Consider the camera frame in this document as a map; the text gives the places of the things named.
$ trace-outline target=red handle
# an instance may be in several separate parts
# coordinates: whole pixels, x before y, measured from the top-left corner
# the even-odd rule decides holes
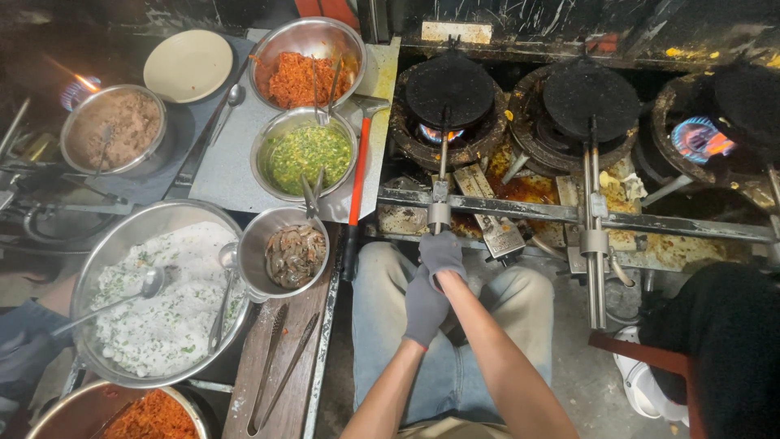
[[[352,186],[352,205],[349,207],[349,225],[356,226],[360,219],[360,203],[363,201],[363,178],[366,175],[366,156],[368,155],[368,131],[371,119],[364,117],[360,127],[360,147],[357,150],[355,182]]]

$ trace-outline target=stainless steel bowl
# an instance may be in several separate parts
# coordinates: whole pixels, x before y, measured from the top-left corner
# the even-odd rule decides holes
[[[265,248],[268,241],[279,229],[287,226],[309,224],[325,236],[325,260],[322,267],[314,275],[311,282],[297,290],[290,291],[279,287],[268,276],[265,270]],[[239,239],[239,273],[250,288],[250,300],[264,302],[268,298],[288,298],[314,285],[325,271],[328,257],[331,253],[331,243],[328,231],[319,218],[307,219],[306,210],[300,207],[277,207],[266,210],[255,216],[246,226]]]
[[[314,117],[314,107],[298,107],[271,119],[271,122],[268,122],[268,125],[254,138],[252,152],[249,157],[252,175],[254,175],[254,179],[267,193],[289,202],[303,202],[302,195],[290,195],[278,189],[271,177],[271,170],[268,166],[271,163],[271,154],[273,154],[276,145],[278,145],[278,142],[273,140],[284,137],[299,128],[312,127],[314,125],[317,125],[317,119]],[[338,113],[334,113],[328,126],[346,136],[352,145],[352,157],[349,158],[349,166],[347,166],[344,175],[330,187],[322,189],[323,196],[341,187],[349,179],[349,176],[352,175],[352,172],[355,170],[359,147],[352,125]]]
[[[126,177],[144,175],[158,170],[171,157],[175,142],[173,141],[172,133],[168,131],[168,113],[165,111],[165,104],[163,104],[162,100],[148,88],[141,87],[140,85],[124,84],[115,85],[98,91],[89,98],[84,99],[68,116],[68,119],[62,126],[62,131],[60,131],[59,147],[60,151],[62,151],[62,156],[65,157],[65,161],[71,165],[72,168],[87,174],[97,172],[97,169],[89,166],[88,163],[80,158],[80,155],[75,153],[79,148],[82,148],[82,145],[79,145],[79,142],[71,136],[76,121],[84,114],[86,109],[93,105],[100,105],[101,101],[106,99],[111,93],[128,90],[139,91],[140,93],[149,96],[154,103],[157,104],[157,108],[160,111],[160,128],[151,143],[140,155],[138,155],[138,157],[122,166],[103,170],[101,171],[101,174],[111,175],[122,173],[125,174]]]
[[[183,408],[195,425],[200,439],[211,439],[215,426],[207,424],[198,404],[186,393],[173,387],[162,387]],[[103,425],[130,402],[144,397],[147,391],[131,389],[99,380],[75,390],[54,404],[38,420],[27,439],[53,437],[92,437]]]
[[[143,244],[153,237],[173,232],[189,225],[211,221],[232,230],[238,237],[241,228],[225,211],[208,202],[194,200],[169,200],[156,202],[127,216],[106,234],[92,249],[84,263],[79,281],[73,288],[70,315],[74,318],[91,311],[94,296],[99,292],[98,277],[106,266],[124,259],[134,245]],[[214,355],[206,356],[190,368],[161,377],[140,378],[124,370],[117,362],[103,356],[103,346],[95,335],[94,323],[87,321],[73,329],[73,341],[80,357],[101,378],[124,387],[152,388],[178,383],[200,372],[236,339],[241,325],[249,313],[250,303],[243,301],[236,321],[224,335],[222,344]]]
[[[336,100],[335,106],[349,99],[366,73],[366,45],[352,27],[338,20],[319,16],[293,20],[277,27],[263,37],[263,42],[254,53],[262,63],[262,68],[255,60],[250,62],[246,74],[249,75],[254,95],[266,105],[282,111],[286,109],[268,99],[268,81],[279,69],[279,54],[282,52],[298,52],[303,56],[319,59],[334,59],[341,55],[344,62],[342,72],[349,75],[352,87]]]

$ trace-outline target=forearm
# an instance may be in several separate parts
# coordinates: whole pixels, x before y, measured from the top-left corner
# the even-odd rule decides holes
[[[474,351],[498,412],[514,437],[578,437],[544,379],[454,271],[437,273]]]
[[[391,439],[396,435],[423,352],[418,343],[401,340],[398,351],[371,386],[341,439]]]

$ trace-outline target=green batter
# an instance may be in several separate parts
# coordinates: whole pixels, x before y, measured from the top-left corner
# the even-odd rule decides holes
[[[305,127],[281,139],[271,153],[268,169],[277,189],[290,195],[303,195],[300,174],[314,188],[320,166],[325,167],[322,188],[327,189],[344,175],[352,148],[344,134],[328,127]]]

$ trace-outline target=gray glove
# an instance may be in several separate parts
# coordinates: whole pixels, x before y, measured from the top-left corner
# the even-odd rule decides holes
[[[449,300],[431,287],[430,278],[431,274],[423,264],[406,287],[406,332],[403,335],[426,351],[449,311]]]
[[[457,272],[464,280],[463,250],[458,238],[447,230],[438,235],[424,234],[420,239],[420,260],[431,271],[431,285],[438,289],[434,275],[443,269]]]

